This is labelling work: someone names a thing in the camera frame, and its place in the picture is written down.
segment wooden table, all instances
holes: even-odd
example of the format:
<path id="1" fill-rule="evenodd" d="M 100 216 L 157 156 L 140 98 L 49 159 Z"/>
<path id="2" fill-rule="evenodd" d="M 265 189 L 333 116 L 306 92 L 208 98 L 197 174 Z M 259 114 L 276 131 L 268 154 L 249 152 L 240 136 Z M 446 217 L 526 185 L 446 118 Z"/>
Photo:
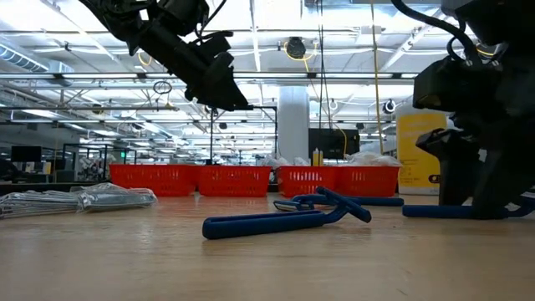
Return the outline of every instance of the wooden table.
<path id="1" fill-rule="evenodd" d="M 531 300 L 535 218 L 408 219 L 371 207 L 321 228 L 207 241 L 205 217 L 273 196 L 0 221 L 0 300 Z M 406 196 L 407 203 L 436 203 Z"/>

